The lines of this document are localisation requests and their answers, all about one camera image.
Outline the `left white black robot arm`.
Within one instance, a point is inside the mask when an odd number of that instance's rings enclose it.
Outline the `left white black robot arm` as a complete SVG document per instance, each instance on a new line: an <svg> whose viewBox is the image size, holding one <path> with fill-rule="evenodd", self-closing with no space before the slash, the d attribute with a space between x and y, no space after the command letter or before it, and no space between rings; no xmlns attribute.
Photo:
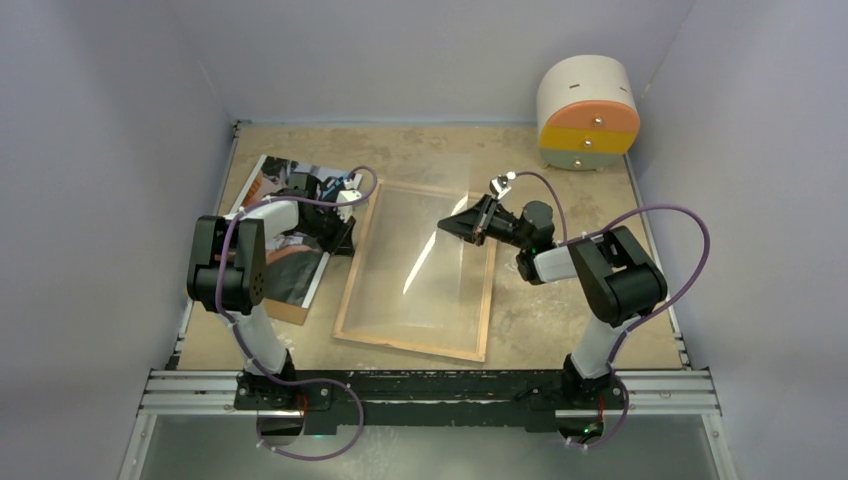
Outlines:
<svg viewBox="0 0 848 480"><path fill-rule="evenodd" d="M319 255L350 256L355 206L367 200L358 168L323 180L304 171L224 216L205 215L194 228L186 289L232 333L244 359L243 376L259 385L272 408L284 409L309 385L296 377L289 351L275 338L265 306L271 294L267 242L303 234Z"/></svg>

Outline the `printed photo sheet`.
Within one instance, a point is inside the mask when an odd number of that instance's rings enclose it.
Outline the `printed photo sheet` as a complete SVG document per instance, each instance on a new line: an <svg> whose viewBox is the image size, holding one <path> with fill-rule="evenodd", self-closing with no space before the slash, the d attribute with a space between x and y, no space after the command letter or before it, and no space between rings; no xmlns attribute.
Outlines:
<svg viewBox="0 0 848 480"><path fill-rule="evenodd" d="M342 180L354 180L359 190L363 174L313 165L281 157L262 155L252 171L233 208L236 212L268 196L299 196L317 201L336 203ZM283 307L297 307L308 311L329 258L317 241L301 232L301 214L307 208L328 207L297 202L298 225L287 231L272 233L266 228L266 283L265 301L269 311ZM351 206L334 210L342 220L353 217Z"/></svg>

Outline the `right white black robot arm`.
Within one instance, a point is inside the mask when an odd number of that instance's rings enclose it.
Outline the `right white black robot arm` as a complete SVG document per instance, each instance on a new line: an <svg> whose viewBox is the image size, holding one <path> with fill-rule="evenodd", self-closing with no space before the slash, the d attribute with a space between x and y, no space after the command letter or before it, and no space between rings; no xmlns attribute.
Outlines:
<svg viewBox="0 0 848 480"><path fill-rule="evenodd" d="M611 384L610 365L620 336L667 296L663 274L628 228L558 245L553 209L541 201L527 203L514 215L486 194L439 220L437 227L473 245L492 238L517 248L517 270L532 285L579 281L591 317L578 346L564 360L561 381L564 399L576 407L588 405Z"/></svg>

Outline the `wooden picture frame with glass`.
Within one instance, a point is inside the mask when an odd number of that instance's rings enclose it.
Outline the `wooden picture frame with glass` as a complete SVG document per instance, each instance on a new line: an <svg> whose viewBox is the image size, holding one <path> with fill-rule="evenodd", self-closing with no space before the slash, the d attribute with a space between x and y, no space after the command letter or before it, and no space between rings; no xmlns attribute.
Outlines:
<svg viewBox="0 0 848 480"><path fill-rule="evenodd" d="M496 246L438 229L478 192L382 181L359 224L337 339L484 362Z"/></svg>

